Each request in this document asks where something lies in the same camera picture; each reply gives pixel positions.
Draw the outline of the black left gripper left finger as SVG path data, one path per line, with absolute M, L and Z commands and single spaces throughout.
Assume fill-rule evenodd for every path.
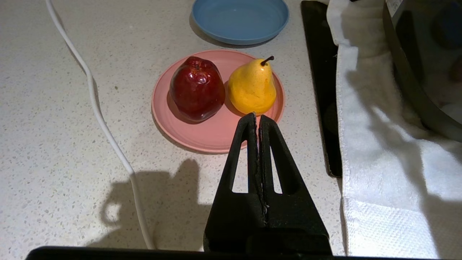
M 238 121 L 204 230 L 206 252 L 246 253 L 249 238 L 266 226 L 256 128 L 254 113 Z M 244 141 L 247 142 L 248 192 L 238 194 L 232 188 Z

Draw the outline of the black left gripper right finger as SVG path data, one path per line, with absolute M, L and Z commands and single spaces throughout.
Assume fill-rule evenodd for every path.
M 274 250 L 332 255 L 330 236 L 278 125 L 259 124 L 261 185 L 266 227 Z

